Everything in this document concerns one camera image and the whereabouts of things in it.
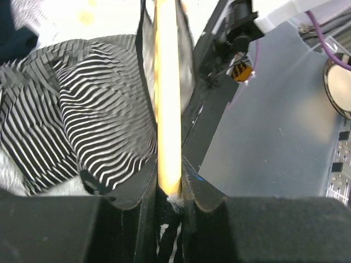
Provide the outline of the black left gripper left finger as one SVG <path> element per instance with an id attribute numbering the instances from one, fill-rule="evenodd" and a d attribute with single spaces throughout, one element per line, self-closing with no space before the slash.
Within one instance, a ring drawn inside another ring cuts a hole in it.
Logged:
<path id="1" fill-rule="evenodd" d="M 155 262 L 157 158 L 105 196 L 1 191 L 1 262 Z"/>

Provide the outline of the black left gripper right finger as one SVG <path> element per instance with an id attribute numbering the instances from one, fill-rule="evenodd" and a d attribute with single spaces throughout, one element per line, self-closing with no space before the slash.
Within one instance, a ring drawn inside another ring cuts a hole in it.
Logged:
<path id="1" fill-rule="evenodd" d="M 350 262 L 350 210 L 333 198 L 229 197 L 182 161 L 185 262 Z"/>

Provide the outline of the black white striped tank top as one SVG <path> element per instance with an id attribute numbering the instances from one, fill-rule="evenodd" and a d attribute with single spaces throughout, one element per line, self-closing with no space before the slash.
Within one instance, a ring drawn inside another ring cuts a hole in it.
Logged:
<path id="1" fill-rule="evenodd" d="M 145 1 L 136 34 L 66 40 L 4 63 L 1 150 L 28 194 L 13 195 L 80 196 L 44 195 L 70 179 L 80 179 L 86 196 L 109 194 L 156 156 L 154 112 Z M 156 217 L 155 262 L 183 262 L 182 205 L 161 207 L 175 219 Z"/>

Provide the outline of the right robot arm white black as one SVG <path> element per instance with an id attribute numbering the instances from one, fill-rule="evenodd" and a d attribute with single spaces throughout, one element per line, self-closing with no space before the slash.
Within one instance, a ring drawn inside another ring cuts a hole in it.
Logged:
<path id="1" fill-rule="evenodd" d="M 198 62 L 199 75 L 213 81 L 237 53 L 248 52 L 251 42 L 306 11 L 323 14 L 341 1 L 224 1 L 213 29 L 203 32 L 204 48 Z"/>

